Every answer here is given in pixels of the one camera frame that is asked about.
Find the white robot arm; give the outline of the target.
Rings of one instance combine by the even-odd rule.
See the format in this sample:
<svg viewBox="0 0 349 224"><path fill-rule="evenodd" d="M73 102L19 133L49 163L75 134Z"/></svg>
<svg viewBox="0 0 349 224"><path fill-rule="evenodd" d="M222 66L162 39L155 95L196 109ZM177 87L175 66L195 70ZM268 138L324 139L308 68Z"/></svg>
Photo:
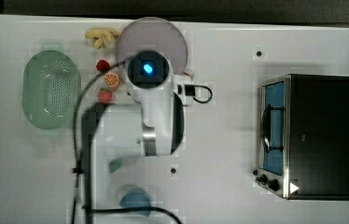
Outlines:
<svg viewBox="0 0 349 224"><path fill-rule="evenodd" d="M124 76L128 105L97 103L81 119L83 209L85 224L109 214L109 163L116 159L168 156L184 136L185 91L176 75L187 66L188 53L164 49L127 50L116 55Z"/></svg>

